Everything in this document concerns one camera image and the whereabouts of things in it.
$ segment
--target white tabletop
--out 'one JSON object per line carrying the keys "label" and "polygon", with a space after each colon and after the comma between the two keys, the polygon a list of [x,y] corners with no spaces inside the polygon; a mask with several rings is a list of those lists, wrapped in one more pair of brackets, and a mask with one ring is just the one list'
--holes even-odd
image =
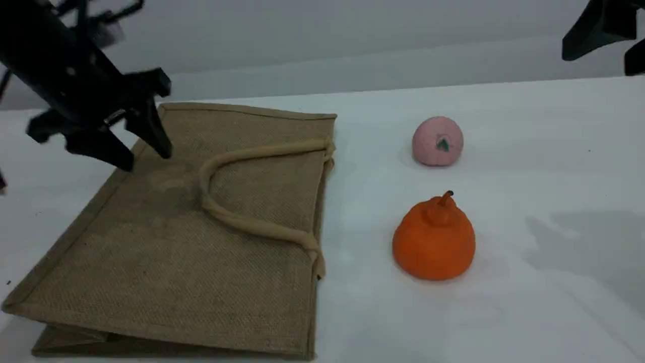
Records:
{"label": "white tabletop", "polygon": [[[611,78],[218,102],[339,115],[318,362],[607,363],[645,361],[643,99],[645,78]],[[0,112],[0,298],[112,170],[62,138],[30,140],[35,113]],[[416,126],[438,115],[466,141],[446,169],[411,156]],[[415,280],[393,262],[392,233],[447,189],[476,230],[473,265],[451,282]],[[0,314],[0,362],[35,361],[42,328]]]}

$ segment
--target rope handle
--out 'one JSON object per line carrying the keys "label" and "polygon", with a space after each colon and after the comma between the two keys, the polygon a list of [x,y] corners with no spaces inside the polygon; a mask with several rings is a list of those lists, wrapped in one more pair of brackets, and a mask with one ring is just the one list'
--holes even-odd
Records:
{"label": "rope handle", "polygon": [[325,262],[320,243],[316,240],[313,232],[299,231],[271,222],[241,216],[233,213],[219,205],[208,192],[210,180],[219,168],[226,164],[256,158],[267,158],[289,154],[300,154],[325,150],[324,162],[332,162],[332,154],[335,147],[330,139],[317,139],[285,143],[283,145],[253,147],[250,149],[235,150],[215,155],[199,169],[199,190],[201,193],[202,207],[207,210],[215,219],[246,233],[260,237],[286,240],[301,246],[312,259],[313,271],[322,278],[325,275]]}

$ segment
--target jute bag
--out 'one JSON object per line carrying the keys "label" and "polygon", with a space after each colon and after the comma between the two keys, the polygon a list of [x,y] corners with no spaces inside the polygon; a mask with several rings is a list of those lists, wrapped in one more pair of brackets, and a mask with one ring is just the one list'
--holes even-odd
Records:
{"label": "jute bag", "polygon": [[313,358],[333,114],[167,103],[2,305],[45,322],[35,355]]}

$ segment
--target pink toy fruit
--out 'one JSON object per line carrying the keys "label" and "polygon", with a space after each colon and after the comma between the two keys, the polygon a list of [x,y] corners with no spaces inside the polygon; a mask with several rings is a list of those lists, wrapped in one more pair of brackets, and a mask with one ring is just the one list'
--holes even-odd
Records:
{"label": "pink toy fruit", "polygon": [[464,148],[464,134],[453,120],[437,116],[423,121],[412,137],[412,152],[420,163],[448,166]]}

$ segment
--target toy fruit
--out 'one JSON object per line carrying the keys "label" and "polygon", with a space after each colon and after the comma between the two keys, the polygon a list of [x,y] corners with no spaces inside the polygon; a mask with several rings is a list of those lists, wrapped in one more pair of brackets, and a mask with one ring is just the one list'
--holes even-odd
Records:
{"label": "toy fruit", "polygon": [[423,121],[412,137],[412,153],[420,163],[448,166],[461,155],[464,134],[452,119],[443,116]]}
{"label": "toy fruit", "polygon": [[394,259],[412,276],[448,280],[465,272],[473,261],[475,231],[452,195],[447,191],[415,205],[394,232]]}

